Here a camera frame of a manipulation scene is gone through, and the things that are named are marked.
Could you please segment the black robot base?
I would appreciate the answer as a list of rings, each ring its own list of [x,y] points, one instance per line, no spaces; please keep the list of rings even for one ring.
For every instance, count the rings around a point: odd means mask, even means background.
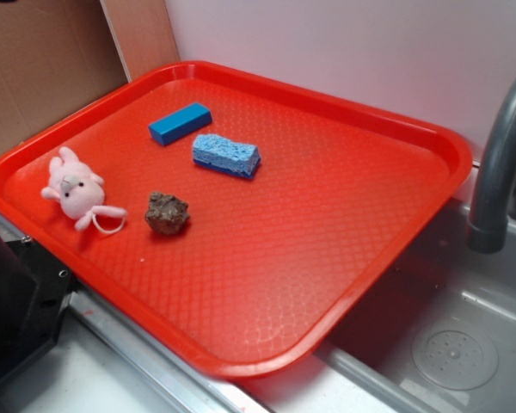
[[[37,241],[0,237],[0,385],[55,346],[73,282]]]

